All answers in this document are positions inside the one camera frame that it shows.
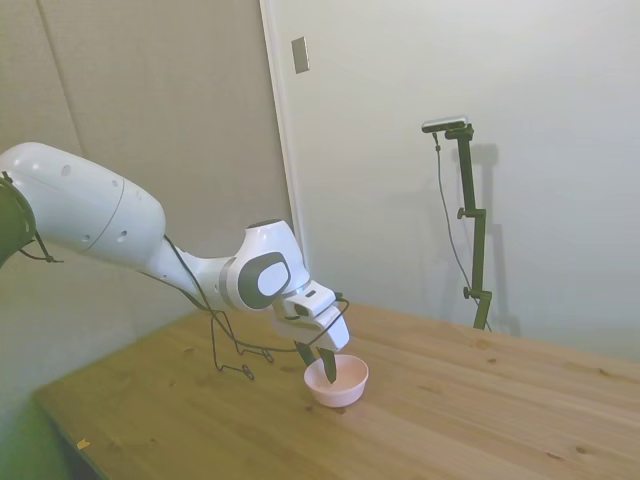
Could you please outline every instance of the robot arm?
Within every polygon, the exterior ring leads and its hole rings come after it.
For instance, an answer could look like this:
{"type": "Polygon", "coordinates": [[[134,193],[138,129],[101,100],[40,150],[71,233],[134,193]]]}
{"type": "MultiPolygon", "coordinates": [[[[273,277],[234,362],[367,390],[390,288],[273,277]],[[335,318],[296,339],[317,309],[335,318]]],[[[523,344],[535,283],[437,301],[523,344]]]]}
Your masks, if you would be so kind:
{"type": "MultiPolygon", "coordinates": [[[[250,225],[232,257],[199,258],[174,251],[164,235],[164,211],[153,196],[95,163],[47,145],[24,143],[0,155],[0,171],[12,178],[33,210],[39,233],[51,243],[137,270],[216,310],[273,306],[276,332],[301,343],[340,315],[334,292],[310,279],[284,221],[250,225]]],[[[340,318],[317,346],[339,351],[348,341],[340,318]]]]}

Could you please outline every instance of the white wall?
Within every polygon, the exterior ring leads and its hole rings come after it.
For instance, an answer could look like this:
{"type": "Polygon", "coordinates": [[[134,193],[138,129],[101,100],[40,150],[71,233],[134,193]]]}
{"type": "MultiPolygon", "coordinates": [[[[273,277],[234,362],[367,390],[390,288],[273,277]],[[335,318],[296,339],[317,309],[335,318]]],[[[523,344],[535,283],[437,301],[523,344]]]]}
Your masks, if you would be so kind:
{"type": "MultiPolygon", "coordinates": [[[[424,120],[476,129],[497,330],[640,359],[636,0],[273,0],[272,61],[314,277],[471,324],[424,120]],[[307,37],[296,75],[290,41],[307,37]]],[[[445,194],[462,202],[455,145],[445,194]]],[[[470,269],[472,224],[452,219],[470,269]]]]}

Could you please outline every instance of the wooden table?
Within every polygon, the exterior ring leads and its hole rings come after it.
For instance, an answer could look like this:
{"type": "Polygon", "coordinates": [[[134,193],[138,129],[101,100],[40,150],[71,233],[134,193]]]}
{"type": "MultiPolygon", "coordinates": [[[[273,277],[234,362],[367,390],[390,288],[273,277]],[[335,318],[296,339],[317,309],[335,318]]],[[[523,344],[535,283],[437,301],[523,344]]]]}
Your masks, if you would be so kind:
{"type": "MultiPolygon", "coordinates": [[[[239,337],[286,346],[236,313],[239,337]]],[[[314,403],[297,355],[217,373],[180,320],[45,387],[58,428],[114,479],[640,479],[640,365],[354,305],[363,398],[314,403]]]]}

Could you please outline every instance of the pink bowl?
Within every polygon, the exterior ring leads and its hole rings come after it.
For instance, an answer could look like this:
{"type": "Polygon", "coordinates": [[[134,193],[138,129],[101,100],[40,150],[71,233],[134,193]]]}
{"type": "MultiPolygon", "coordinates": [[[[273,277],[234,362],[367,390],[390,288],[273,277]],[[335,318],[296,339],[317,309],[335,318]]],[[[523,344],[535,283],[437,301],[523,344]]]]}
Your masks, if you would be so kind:
{"type": "Polygon", "coordinates": [[[336,355],[336,381],[331,384],[324,374],[324,363],[319,358],[304,372],[304,383],[313,397],[331,408],[346,407],[362,396],[369,378],[369,367],[353,355],[336,355]]]}

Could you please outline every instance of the wire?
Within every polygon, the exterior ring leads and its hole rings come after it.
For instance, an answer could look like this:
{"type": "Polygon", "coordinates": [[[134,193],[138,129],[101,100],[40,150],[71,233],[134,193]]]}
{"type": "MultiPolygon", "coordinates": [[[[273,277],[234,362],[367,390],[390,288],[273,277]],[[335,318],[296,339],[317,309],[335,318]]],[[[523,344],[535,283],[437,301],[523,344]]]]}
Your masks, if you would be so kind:
{"type": "MultiPolygon", "coordinates": [[[[169,243],[169,246],[173,250],[174,254],[176,255],[176,257],[177,257],[178,261],[180,262],[180,264],[182,265],[182,267],[189,274],[189,277],[191,277],[191,280],[193,281],[193,283],[195,284],[196,288],[198,289],[198,293],[200,293],[200,296],[202,297],[202,300],[203,300],[206,308],[202,308],[202,305],[196,299],[194,299],[191,295],[188,295],[185,292],[182,292],[182,293],[185,293],[187,298],[189,298],[196,306],[199,306],[199,308],[201,308],[202,310],[208,311],[212,316],[211,319],[215,320],[215,322],[222,329],[222,331],[225,333],[225,335],[227,337],[229,337],[236,344],[236,346],[237,345],[241,345],[241,346],[246,347],[246,348],[253,348],[253,349],[256,349],[256,350],[260,350],[261,352],[269,352],[269,353],[270,352],[273,352],[273,353],[297,353],[298,352],[297,348],[265,347],[263,345],[254,345],[252,343],[247,343],[247,342],[243,342],[241,340],[238,340],[236,338],[236,336],[233,334],[233,330],[231,330],[231,323],[229,322],[227,314],[222,310],[214,310],[211,307],[211,305],[209,304],[209,300],[207,299],[207,296],[205,295],[204,290],[202,289],[202,286],[200,285],[200,282],[198,281],[198,279],[196,278],[194,273],[191,271],[191,269],[189,268],[187,263],[182,258],[182,255],[180,254],[178,248],[173,244],[173,242],[171,241],[171,239],[168,236],[165,235],[164,238],[167,241],[167,243],[169,243]],[[229,325],[229,330],[227,330],[225,328],[225,326],[222,324],[222,322],[218,318],[218,315],[222,315],[224,317],[226,323],[229,325]]],[[[316,343],[318,340],[320,340],[320,338],[324,334],[326,334],[329,331],[329,329],[331,329],[331,327],[333,327],[333,325],[335,325],[335,323],[338,320],[340,320],[342,318],[344,313],[349,308],[349,305],[350,305],[349,300],[347,300],[346,298],[343,298],[342,294],[336,293],[336,301],[345,304],[344,308],[342,310],[340,310],[340,314],[336,318],[334,318],[331,321],[331,323],[329,323],[329,325],[327,325],[327,327],[324,330],[322,330],[318,335],[316,335],[310,342],[302,343],[302,345],[306,345],[307,347],[310,347],[311,345],[316,343]]]]}
{"type": "MultiPolygon", "coordinates": [[[[471,283],[469,282],[469,277],[467,276],[467,272],[464,270],[462,266],[462,262],[460,261],[460,257],[458,256],[458,249],[456,248],[456,244],[453,241],[453,234],[451,233],[451,221],[449,220],[449,209],[447,208],[447,202],[444,199],[444,189],[442,188],[442,165],[440,160],[440,144],[438,143],[438,134],[433,132],[433,139],[436,141],[436,155],[438,156],[438,187],[440,188],[440,198],[442,199],[442,207],[444,208],[444,218],[447,221],[447,233],[449,234],[449,243],[451,244],[451,250],[453,250],[453,256],[456,257],[456,262],[458,267],[460,267],[460,271],[462,272],[462,276],[464,277],[464,281],[467,284],[467,288],[471,290],[471,283]]],[[[479,302],[476,298],[473,298],[473,301],[476,303],[476,306],[479,305],[479,302]]],[[[487,328],[490,332],[493,332],[491,325],[489,325],[489,321],[486,321],[487,328]]]]}

